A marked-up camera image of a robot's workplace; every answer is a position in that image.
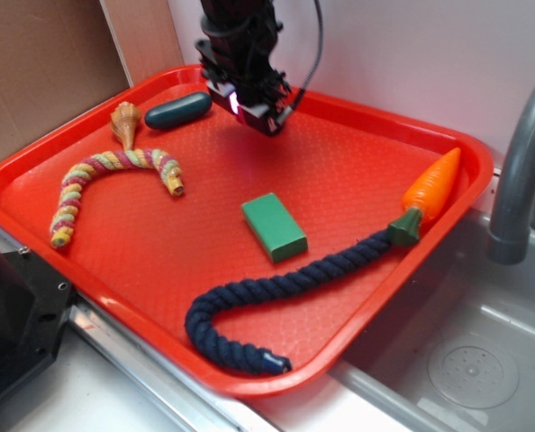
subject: multicolored rope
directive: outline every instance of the multicolored rope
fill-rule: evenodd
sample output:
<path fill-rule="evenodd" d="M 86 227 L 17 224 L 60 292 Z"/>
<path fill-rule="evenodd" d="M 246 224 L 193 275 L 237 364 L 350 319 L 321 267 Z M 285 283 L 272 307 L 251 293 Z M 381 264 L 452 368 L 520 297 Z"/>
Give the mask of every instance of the multicolored rope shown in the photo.
<path fill-rule="evenodd" d="M 177 161 L 160 149 L 106 151 L 87 157 L 68 171 L 61 182 L 59 207 L 50 226 L 51 245 L 63 248 L 71 241 L 76 216 L 81 207 L 81 191 L 94 178 L 112 171 L 152 168 L 172 195 L 184 192 Z"/>

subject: pink light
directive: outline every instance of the pink light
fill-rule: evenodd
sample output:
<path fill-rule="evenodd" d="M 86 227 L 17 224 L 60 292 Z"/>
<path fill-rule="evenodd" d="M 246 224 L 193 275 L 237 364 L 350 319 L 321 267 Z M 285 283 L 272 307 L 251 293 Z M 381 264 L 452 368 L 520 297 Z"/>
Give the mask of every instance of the pink light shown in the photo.
<path fill-rule="evenodd" d="M 235 94 L 235 92 L 230 94 L 230 106 L 233 113 L 238 115 L 238 111 L 240 110 L 240 103 L 238 102 L 238 96 Z"/>

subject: conch shell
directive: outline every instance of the conch shell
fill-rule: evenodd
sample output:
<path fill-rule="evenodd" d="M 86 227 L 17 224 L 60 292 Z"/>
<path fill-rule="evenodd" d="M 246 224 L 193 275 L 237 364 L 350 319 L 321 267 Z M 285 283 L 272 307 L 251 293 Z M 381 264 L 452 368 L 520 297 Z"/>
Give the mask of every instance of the conch shell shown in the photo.
<path fill-rule="evenodd" d="M 141 111 L 130 102 L 122 102 L 112 112 L 112 132 L 122 143 L 123 150 L 133 150 L 135 128 L 140 123 Z"/>

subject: green block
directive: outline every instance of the green block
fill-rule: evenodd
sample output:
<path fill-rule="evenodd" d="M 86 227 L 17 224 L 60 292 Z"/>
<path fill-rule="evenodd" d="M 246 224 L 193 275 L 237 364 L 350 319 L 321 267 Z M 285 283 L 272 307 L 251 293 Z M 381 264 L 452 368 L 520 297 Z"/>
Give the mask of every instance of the green block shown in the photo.
<path fill-rule="evenodd" d="M 274 193 L 246 202 L 241 209 L 273 263 L 307 250 L 307 237 Z"/>

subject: red tray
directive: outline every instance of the red tray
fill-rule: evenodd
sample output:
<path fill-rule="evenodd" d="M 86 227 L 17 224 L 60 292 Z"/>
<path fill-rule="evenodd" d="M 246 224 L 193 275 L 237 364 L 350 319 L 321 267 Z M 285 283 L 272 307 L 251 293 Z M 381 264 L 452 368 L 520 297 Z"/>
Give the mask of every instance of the red tray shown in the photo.
<path fill-rule="evenodd" d="M 169 70 L 10 157 L 0 164 L 0 225 L 201 382 L 237 397 L 283 392 L 334 362 L 485 189 L 492 159 L 467 135 L 311 92 L 274 138 L 214 106 L 177 129 L 143 124 L 137 132 L 136 148 L 164 149 L 177 159 L 184 196 L 172 198 L 153 170 L 105 175 L 84 190 L 67 250 L 51 248 L 63 175 L 88 156 L 121 149 L 108 126 L 115 107 L 129 101 L 145 113 L 204 89 L 199 67 Z M 282 275 L 383 229 L 401 214 L 401 197 L 416 177 L 454 147 L 462 149 L 455 190 L 417 246 L 298 298 L 217 316 L 221 333 L 289 357 L 293 371 L 236 374 L 194 350 L 184 318 L 196 296 L 245 277 Z M 269 192 L 309 242 L 307 253 L 277 265 L 240 209 Z"/>

